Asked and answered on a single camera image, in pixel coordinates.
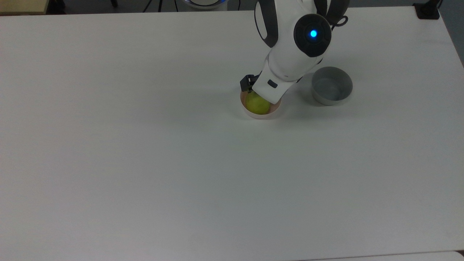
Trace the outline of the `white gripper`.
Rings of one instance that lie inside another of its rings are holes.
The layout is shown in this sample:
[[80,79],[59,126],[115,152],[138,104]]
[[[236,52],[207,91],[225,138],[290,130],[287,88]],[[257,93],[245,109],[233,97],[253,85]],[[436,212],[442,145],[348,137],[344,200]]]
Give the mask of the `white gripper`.
[[245,75],[239,82],[241,91],[255,91],[266,101],[277,104],[283,95],[297,83],[304,73],[292,77],[275,75],[268,59],[265,59],[260,74]]

